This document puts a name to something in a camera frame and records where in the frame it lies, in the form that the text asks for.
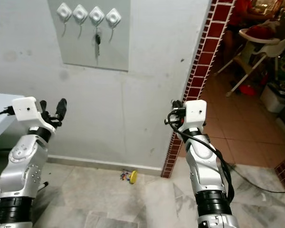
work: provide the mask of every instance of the white wall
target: white wall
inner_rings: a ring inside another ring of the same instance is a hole
[[[47,2],[0,0],[0,93],[45,99],[49,111],[67,99],[50,154],[161,168],[171,136],[163,120],[182,95],[208,7],[133,0],[126,73],[64,65]]]

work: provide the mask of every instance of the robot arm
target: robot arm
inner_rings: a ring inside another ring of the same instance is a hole
[[[48,141],[66,113],[67,101],[61,99],[55,115],[49,115],[46,102],[33,97],[12,101],[17,120],[28,133],[9,153],[9,162],[0,175],[0,228],[31,228],[30,209],[48,158]]]
[[[182,105],[180,101],[174,101],[172,106],[173,111],[165,124],[170,124],[177,131],[177,136],[185,142],[186,160],[198,205],[199,228],[238,228],[238,221],[232,215],[229,205],[233,198],[233,188],[230,186],[231,196],[227,197],[216,162],[217,156],[213,152],[216,149],[202,134],[207,103],[197,100]]]

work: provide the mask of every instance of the white high chair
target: white high chair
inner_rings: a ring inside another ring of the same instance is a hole
[[[229,91],[226,93],[226,97],[231,96],[231,94],[242,84],[242,82],[251,74],[251,72],[266,58],[275,58],[275,71],[278,70],[278,61],[277,57],[282,54],[285,49],[285,39],[280,40],[277,38],[272,39],[257,39],[252,36],[246,34],[248,31],[247,28],[239,31],[240,36],[247,39],[247,43],[238,55],[236,55],[232,60],[230,60],[226,65],[224,65],[218,72],[214,75],[218,75],[222,72],[226,67],[228,67],[233,61],[238,63],[245,71],[245,75],[242,79]],[[256,43],[265,44],[259,51],[255,51]],[[254,65],[249,65],[249,60],[251,55],[262,54],[263,56],[260,60]]]

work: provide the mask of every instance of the red shirt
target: red shirt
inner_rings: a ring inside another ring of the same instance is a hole
[[[241,12],[246,12],[247,9],[252,8],[250,0],[236,0],[236,4],[230,16],[230,25],[238,26],[242,22]]]

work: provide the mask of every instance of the small toy pieces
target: small toy pieces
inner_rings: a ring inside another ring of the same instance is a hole
[[[130,184],[134,184],[137,179],[137,171],[134,170],[132,172],[128,170],[123,170],[122,173],[120,174],[120,179],[121,180],[127,180],[129,181]]]

